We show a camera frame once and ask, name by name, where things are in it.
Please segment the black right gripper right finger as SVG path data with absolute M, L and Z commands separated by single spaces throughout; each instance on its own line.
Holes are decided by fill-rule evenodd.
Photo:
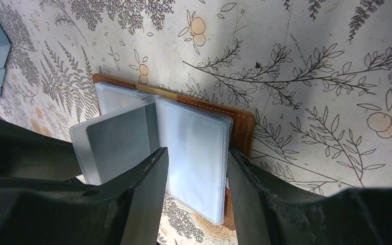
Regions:
M 392 188 L 325 197 L 256 166 L 237 149 L 228 179 L 239 244 L 392 244 Z

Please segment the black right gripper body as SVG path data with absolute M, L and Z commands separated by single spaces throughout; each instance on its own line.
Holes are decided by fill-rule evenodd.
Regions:
M 81 175 L 73 144 L 0 119 L 0 176 L 65 181 Z

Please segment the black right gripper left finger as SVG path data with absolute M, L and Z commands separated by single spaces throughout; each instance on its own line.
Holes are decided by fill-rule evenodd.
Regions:
M 0 177 L 0 244 L 156 244 L 167 170 L 159 148 L 98 186 Z

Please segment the brown leather card holder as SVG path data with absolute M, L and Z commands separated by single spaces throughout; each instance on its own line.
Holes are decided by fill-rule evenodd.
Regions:
M 100 115 L 70 128 L 87 183 L 101 185 L 168 149 L 165 190 L 214 225 L 235 230 L 229 148 L 250 156 L 251 112 L 96 73 Z

